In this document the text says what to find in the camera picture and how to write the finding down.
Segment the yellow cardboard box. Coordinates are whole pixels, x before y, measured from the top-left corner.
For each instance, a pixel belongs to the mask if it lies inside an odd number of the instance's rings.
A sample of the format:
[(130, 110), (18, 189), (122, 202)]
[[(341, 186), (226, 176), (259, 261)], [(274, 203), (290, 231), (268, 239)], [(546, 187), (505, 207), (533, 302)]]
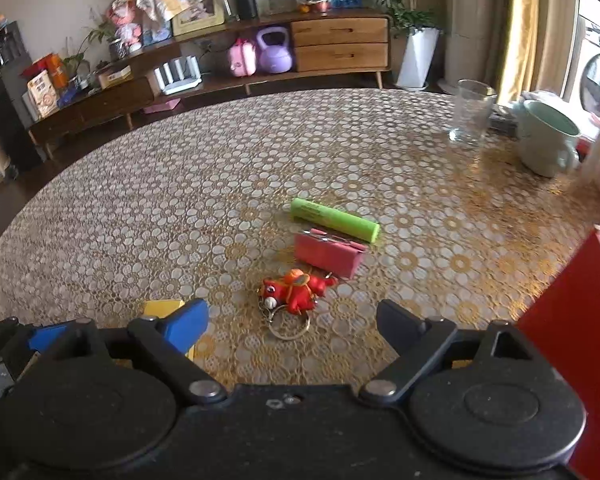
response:
[(184, 300), (148, 300), (143, 303), (143, 315), (165, 320), (175, 314), (175, 320), (166, 321), (163, 338), (183, 353), (189, 361), (194, 359), (194, 344), (199, 335), (196, 315), (190, 312)]

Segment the red figure keychain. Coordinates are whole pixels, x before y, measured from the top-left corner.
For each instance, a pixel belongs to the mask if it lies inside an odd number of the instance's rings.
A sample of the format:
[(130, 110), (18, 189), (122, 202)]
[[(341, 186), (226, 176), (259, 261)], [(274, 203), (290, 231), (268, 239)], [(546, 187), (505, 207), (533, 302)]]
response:
[[(300, 269), (291, 269), (281, 278), (263, 280), (258, 291), (259, 310), (270, 333), (282, 341), (302, 337), (311, 327), (310, 313), (315, 309), (317, 300), (325, 295), (329, 287), (338, 283), (338, 278), (332, 273), (321, 278)], [(276, 315), (283, 312), (300, 318), (302, 326), (297, 333), (282, 334), (274, 327)]]

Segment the red binder clip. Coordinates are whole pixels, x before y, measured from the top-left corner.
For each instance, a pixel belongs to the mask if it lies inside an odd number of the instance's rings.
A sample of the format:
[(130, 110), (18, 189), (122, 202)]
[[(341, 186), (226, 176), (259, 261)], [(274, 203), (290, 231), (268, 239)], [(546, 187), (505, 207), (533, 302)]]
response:
[(338, 278), (353, 278), (366, 252), (366, 245), (317, 229), (294, 234), (294, 256)]

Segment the green cylindrical tube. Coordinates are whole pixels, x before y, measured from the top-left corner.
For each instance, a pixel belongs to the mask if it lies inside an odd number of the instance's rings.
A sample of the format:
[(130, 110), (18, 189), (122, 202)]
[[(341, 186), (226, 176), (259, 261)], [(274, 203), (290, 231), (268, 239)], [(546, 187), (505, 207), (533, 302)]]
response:
[(290, 212), (294, 217), (353, 236), (367, 243), (375, 243), (380, 233), (380, 225), (377, 222), (309, 200), (302, 200), (302, 198), (294, 198), (291, 201)]

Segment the orange white snack box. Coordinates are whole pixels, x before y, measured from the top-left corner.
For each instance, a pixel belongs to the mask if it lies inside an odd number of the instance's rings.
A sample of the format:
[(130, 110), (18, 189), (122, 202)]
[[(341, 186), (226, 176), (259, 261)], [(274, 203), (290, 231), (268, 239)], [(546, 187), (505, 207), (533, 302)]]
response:
[(58, 109), (58, 94), (47, 70), (42, 70), (28, 81), (28, 92), (41, 118), (50, 116)]

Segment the black cabinet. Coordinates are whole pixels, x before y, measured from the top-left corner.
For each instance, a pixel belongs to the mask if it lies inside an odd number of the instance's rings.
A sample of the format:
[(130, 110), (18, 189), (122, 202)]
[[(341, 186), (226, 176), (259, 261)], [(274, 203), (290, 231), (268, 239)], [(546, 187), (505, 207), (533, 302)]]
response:
[(19, 172), (43, 162), (30, 138), (34, 118), (23, 99), (28, 94), (28, 80), (23, 73), (31, 64), (18, 23), (6, 23), (0, 28), (0, 148), (9, 157), (9, 165)]

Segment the light green ceramic mug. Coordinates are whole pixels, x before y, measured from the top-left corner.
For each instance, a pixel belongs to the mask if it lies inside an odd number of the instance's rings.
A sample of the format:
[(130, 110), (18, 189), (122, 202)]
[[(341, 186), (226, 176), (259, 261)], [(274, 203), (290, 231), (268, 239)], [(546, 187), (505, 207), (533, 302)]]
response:
[(580, 130), (568, 116), (538, 100), (515, 103), (513, 114), (518, 155), (524, 166), (546, 178), (569, 174), (576, 168)]

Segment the clear drinking glass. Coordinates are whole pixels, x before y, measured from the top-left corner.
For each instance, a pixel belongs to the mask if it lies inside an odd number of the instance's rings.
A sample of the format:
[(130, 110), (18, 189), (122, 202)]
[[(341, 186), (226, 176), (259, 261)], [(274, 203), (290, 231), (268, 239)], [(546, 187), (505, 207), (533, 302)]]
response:
[(488, 84), (473, 79), (457, 81), (452, 128), (452, 142), (478, 146), (489, 125), (498, 92)]

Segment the potted green plant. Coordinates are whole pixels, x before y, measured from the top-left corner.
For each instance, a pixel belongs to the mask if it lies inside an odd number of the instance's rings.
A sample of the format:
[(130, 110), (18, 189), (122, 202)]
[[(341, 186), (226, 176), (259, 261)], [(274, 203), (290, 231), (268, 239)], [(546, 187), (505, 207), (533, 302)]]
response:
[(393, 36), (405, 39), (400, 70), (394, 83), (407, 91), (427, 88), (440, 28), (434, 12), (416, 8), (416, 0), (372, 0), (389, 18)]

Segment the wooden tv cabinet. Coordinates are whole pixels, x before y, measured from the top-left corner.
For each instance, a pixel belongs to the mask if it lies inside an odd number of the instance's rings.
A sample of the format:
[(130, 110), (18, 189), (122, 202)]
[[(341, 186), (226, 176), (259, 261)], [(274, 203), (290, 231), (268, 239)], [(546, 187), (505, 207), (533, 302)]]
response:
[[(254, 56), (265, 49), (262, 29), (281, 39), (290, 52), (291, 68), (270, 74), (257, 66), (252, 75), (237, 77), (230, 70), (227, 49), (211, 49), (226, 39), (254, 45)], [(132, 126), (132, 115), (145, 107), (172, 99), (186, 100), (202, 94), (234, 88), (251, 93), (256, 84), (268, 82), (371, 73), (378, 87), (390, 70), (389, 18), (376, 10), (344, 9), (323, 13), (299, 11), (275, 14), (249, 21), (229, 22), (188, 32), (140, 49), (112, 62), (97, 75), (122, 76), (111, 86), (78, 96), (29, 129), (35, 146), (50, 151), (50, 144), (67, 134), (82, 132), (120, 117)]]

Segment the purple kettlebell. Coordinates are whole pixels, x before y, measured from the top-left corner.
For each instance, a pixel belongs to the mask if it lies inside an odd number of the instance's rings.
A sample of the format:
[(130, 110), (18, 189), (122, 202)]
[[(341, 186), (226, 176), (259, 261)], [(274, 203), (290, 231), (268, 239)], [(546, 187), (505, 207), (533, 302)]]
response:
[[(268, 44), (265, 37), (279, 34), (281, 44)], [(289, 32), (284, 26), (272, 26), (260, 29), (256, 40), (260, 48), (259, 68), (267, 74), (287, 73), (292, 67), (292, 56), (289, 50)]]

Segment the small potted plant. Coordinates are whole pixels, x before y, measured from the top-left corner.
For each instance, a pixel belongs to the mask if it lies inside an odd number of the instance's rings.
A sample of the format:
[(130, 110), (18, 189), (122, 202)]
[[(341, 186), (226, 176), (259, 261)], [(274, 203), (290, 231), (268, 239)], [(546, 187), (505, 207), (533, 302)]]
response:
[(111, 9), (108, 9), (99, 18), (91, 13), (94, 26), (91, 27), (85, 40), (88, 44), (98, 42), (108, 46), (110, 58), (113, 61), (122, 60), (129, 54), (129, 49), (122, 39), (122, 33), (119, 32), (120, 26), (117, 23), (116, 14)]

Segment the washing machine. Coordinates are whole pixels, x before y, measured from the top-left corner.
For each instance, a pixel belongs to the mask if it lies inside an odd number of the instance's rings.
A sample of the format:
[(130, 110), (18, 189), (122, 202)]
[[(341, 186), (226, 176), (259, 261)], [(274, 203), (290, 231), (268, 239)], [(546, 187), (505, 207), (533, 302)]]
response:
[(564, 100), (582, 131), (600, 128), (600, 0), (579, 0)]

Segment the pink doll figure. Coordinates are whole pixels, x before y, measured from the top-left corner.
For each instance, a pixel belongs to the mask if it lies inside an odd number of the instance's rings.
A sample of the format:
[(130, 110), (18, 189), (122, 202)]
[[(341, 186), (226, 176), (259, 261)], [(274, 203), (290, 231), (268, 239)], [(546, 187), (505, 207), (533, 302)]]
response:
[(135, 11), (134, 0), (114, 0), (107, 10), (107, 18), (116, 29), (114, 36), (121, 40), (128, 53), (142, 47), (142, 26), (135, 21)]

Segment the black cylindrical speaker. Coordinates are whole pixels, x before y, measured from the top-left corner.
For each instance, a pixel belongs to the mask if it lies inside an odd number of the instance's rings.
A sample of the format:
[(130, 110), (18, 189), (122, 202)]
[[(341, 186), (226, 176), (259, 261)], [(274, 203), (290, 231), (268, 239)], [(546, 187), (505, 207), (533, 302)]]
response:
[(234, 3), (241, 21), (251, 21), (259, 17), (257, 0), (234, 0)]

